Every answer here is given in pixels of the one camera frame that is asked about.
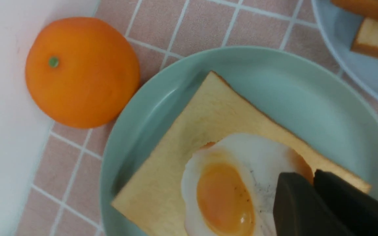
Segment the egg white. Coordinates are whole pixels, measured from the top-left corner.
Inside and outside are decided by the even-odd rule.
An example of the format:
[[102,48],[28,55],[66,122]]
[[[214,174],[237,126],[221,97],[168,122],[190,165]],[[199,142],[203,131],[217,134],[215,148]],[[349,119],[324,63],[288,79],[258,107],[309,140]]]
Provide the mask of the egg white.
[[[278,176],[281,172],[297,172],[296,164],[288,157],[290,151],[281,143],[247,133],[231,134],[212,147],[196,151],[186,164],[181,181],[188,235],[216,235],[205,223],[198,207],[197,185],[205,166],[222,162],[236,168],[250,194],[255,211],[253,235],[276,235],[272,210]],[[207,158],[212,152],[229,155]]]

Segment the tiled countertop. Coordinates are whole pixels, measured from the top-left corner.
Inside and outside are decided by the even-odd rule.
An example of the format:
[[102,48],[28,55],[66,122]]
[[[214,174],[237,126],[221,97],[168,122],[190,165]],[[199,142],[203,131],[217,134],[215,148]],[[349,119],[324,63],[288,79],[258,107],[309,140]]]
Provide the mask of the tiled countertop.
[[[279,48],[347,80],[330,55],[310,0],[102,0],[96,17],[127,37],[147,81],[169,64],[226,45]],[[31,186],[17,236],[104,235],[98,206],[103,150],[114,121],[91,130],[55,124]]]

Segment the orange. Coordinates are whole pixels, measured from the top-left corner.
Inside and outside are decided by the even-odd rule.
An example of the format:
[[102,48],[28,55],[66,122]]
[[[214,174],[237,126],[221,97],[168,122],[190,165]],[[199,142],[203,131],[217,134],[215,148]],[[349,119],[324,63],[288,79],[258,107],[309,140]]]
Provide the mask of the orange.
[[65,18],[46,26],[30,49],[25,74],[40,109],[76,128],[111,121],[139,87],[131,45],[96,18]]

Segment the toast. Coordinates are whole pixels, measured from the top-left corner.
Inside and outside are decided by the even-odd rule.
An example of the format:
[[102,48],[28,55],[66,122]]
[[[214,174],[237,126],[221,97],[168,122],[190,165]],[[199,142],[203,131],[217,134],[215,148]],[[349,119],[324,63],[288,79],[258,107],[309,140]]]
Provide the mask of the toast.
[[378,58],[378,21],[365,18],[355,36],[351,51]]
[[331,0],[342,9],[378,20],[378,0]]
[[185,203],[180,194],[185,164],[208,142],[237,132],[283,143],[302,155],[313,171],[331,171],[363,192],[370,189],[366,182],[314,151],[210,72],[112,206],[150,236],[186,235]]

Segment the white wall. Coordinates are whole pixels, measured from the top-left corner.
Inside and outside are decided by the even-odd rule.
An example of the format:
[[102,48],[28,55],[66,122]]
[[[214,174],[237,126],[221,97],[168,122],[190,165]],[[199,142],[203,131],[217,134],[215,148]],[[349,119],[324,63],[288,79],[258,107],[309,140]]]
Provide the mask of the white wall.
[[54,19],[91,16],[99,0],[0,0],[0,236],[15,230],[52,121],[24,81],[27,53]]

